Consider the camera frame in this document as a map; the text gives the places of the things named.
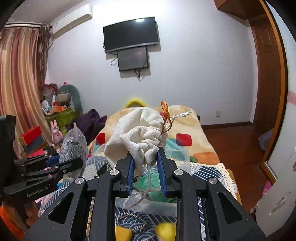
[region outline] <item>black gripper frame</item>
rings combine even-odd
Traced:
[[[47,167],[48,159],[48,156],[40,155],[15,160],[13,181],[3,188],[0,201],[6,201],[16,208],[25,225],[23,228],[30,228],[26,223],[28,216],[24,204],[57,190],[57,184],[64,174],[83,166],[81,158],[74,158],[43,170]]]
[[[205,181],[177,170],[175,162],[166,158],[163,148],[159,148],[157,166],[164,195],[178,198],[176,241],[202,240],[198,197],[206,241],[266,239],[255,221],[217,179]],[[24,241],[84,241],[92,197],[95,201],[89,241],[115,241],[115,197],[128,197],[133,172],[133,159],[128,153],[117,162],[115,169],[100,178],[76,179],[28,230]]]

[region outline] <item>small monitor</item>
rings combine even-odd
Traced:
[[[148,68],[147,47],[125,49],[117,52],[119,71]]]

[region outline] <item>pink curtain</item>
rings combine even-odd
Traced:
[[[0,38],[0,115],[14,115],[14,149],[23,148],[18,137],[33,126],[40,126],[47,143],[51,133],[41,109],[38,92],[37,40],[39,29],[5,28]]]
[[[49,40],[52,34],[50,32],[49,23],[43,23],[39,30],[39,36],[37,41],[37,83],[39,98],[42,99],[42,89],[45,82],[45,75],[47,69],[47,56],[48,56],[48,46]]]

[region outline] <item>wooden shelf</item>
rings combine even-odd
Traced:
[[[244,20],[265,13],[259,0],[214,0],[214,2],[218,10]]]

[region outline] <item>pink bunny toy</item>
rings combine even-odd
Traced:
[[[54,144],[59,144],[59,146],[62,146],[64,137],[63,134],[59,131],[59,127],[57,126],[57,121],[54,120],[54,122],[52,123],[52,121],[50,122],[50,130],[52,132],[52,142]]]

